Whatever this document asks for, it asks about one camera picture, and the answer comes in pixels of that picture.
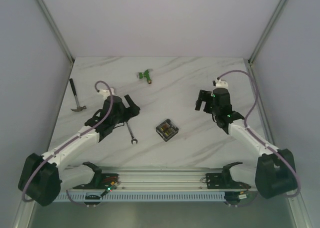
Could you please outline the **black fuse box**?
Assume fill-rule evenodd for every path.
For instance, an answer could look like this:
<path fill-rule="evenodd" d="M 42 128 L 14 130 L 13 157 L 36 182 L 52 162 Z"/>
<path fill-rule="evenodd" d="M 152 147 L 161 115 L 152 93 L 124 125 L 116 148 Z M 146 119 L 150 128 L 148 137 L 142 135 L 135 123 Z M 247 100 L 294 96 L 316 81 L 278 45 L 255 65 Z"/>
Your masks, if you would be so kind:
<path fill-rule="evenodd" d="M 172 139 L 179 132 L 179 128 L 172 122 L 171 119 L 165 119 L 158 126 L 156 126 L 155 130 L 165 142 Z"/>

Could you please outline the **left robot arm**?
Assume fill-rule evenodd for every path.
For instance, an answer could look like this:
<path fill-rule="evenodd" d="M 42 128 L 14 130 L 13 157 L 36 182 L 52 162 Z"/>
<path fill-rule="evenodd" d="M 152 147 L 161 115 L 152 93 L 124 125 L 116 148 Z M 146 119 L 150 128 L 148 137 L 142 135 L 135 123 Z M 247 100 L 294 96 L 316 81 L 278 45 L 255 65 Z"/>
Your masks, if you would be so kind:
<path fill-rule="evenodd" d="M 87 148 L 101 142 L 112 133 L 119 123 L 125 123 L 140 113 L 140 108 L 129 95 L 124 97 L 128 107 L 119 96 L 108 96 L 99 109 L 84 126 L 57 148 L 38 155 L 32 153 L 24 163 L 18 182 L 22 198 L 29 196 L 41 206 L 50 205 L 60 194 L 76 187 L 97 189 L 103 181 L 102 169 L 84 162 L 72 169 L 68 168 Z"/>

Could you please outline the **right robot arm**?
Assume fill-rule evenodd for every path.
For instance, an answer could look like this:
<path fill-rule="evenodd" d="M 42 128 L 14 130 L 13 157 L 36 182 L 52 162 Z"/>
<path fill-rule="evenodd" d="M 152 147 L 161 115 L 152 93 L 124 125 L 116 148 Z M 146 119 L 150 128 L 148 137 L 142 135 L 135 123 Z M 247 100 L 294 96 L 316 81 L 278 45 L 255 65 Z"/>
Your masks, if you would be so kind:
<path fill-rule="evenodd" d="M 225 165 L 221 181 L 228 188 L 243 182 L 255 186 L 260 195 L 270 199 L 287 192 L 299 193 L 301 184 L 296 173 L 295 160 L 288 149 L 279 149 L 266 141 L 247 124 L 247 118 L 233 110 L 230 93 L 226 88 L 213 91 L 200 90 L 195 110 L 204 106 L 204 112 L 211 114 L 213 121 L 255 157 L 257 164 L 252 171 L 241 162 Z"/>

